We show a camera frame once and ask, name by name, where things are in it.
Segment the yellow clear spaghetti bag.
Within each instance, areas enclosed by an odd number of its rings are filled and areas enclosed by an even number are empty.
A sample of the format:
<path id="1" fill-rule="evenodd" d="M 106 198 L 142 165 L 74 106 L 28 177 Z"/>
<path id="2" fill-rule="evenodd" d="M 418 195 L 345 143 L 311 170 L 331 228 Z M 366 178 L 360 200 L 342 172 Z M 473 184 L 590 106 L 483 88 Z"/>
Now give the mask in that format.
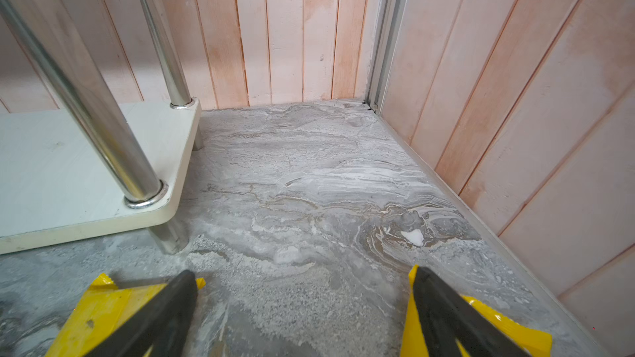
<path id="1" fill-rule="evenodd" d="M 428 267 L 408 274 L 402 356 L 549 356 L 553 338 L 458 294 Z"/>

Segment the yellow barcode spaghetti bag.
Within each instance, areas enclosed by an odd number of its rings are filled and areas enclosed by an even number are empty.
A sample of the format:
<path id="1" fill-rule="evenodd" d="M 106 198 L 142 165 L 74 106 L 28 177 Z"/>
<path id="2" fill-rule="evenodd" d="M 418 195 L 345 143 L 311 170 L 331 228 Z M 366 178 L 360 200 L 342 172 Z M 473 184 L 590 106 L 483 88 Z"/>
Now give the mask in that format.
<path id="1" fill-rule="evenodd" d="M 198 291 L 205 286 L 202 278 L 196 278 L 196 283 Z M 167 284 L 120 289 L 106 274 L 101 274 L 89 285 L 46 354 L 89 356 L 93 348 L 132 318 Z"/>

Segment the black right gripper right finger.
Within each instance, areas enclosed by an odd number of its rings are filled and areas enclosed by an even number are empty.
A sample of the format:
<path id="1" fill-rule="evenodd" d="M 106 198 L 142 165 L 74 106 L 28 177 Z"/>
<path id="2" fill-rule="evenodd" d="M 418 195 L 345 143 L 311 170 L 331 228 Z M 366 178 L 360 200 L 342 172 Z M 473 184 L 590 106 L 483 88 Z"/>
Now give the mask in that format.
<path id="1" fill-rule="evenodd" d="M 413 300 L 430 356 L 526 356 L 428 267 L 413 268 Z"/>

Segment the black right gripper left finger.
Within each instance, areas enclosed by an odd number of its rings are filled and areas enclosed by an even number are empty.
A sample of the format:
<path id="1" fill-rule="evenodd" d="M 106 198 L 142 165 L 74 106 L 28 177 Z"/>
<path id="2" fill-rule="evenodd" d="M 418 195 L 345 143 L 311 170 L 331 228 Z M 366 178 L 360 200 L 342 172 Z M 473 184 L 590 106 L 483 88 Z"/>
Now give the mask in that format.
<path id="1" fill-rule="evenodd" d="M 184 270 L 89 356 L 181 356 L 198 297 L 194 272 Z"/>

